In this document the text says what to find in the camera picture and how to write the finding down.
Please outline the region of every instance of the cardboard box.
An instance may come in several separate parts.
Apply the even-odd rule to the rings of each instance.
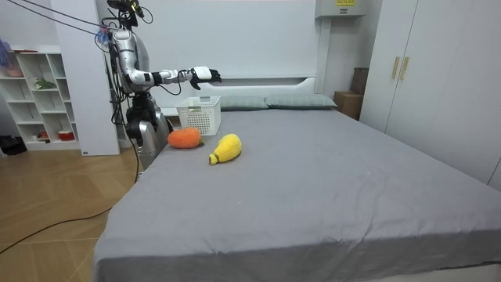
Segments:
[[[337,105],[336,110],[346,114],[355,120],[360,119],[362,110],[363,95],[353,91],[336,91],[334,93],[334,102]]]
[[[353,80],[351,80],[351,88],[353,92],[364,95],[366,93],[367,77],[369,76],[369,68],[356,67],[353,72]]]

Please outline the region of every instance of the gray pillow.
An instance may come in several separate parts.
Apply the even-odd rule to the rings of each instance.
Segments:
[[[259,96],[223,96],[221,111],[267,110],[264,97]]]
[[[326,110],[336,106],[333,100],[321,94],[270,95],[265,98],[270,109]]]

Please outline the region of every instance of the yellow plush toy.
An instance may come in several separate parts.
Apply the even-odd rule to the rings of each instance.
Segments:
[[[220,162],[231,161],[242,151],[242,142],[236,134],[228,134],[219,140],[214,153],[209,155],[209,163],[215,165]]]

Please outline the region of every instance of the white headboard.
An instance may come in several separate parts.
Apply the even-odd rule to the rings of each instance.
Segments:
[[[268,96],[313,94],[315,78],[230,78],[223,83],[202,84],[196,96]]]

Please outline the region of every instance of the red object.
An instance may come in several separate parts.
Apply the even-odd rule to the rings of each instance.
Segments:
[[[73,132],[62,130],[59,132],[59,139],[61,141],[72,141],[75,140],[75,135]]]

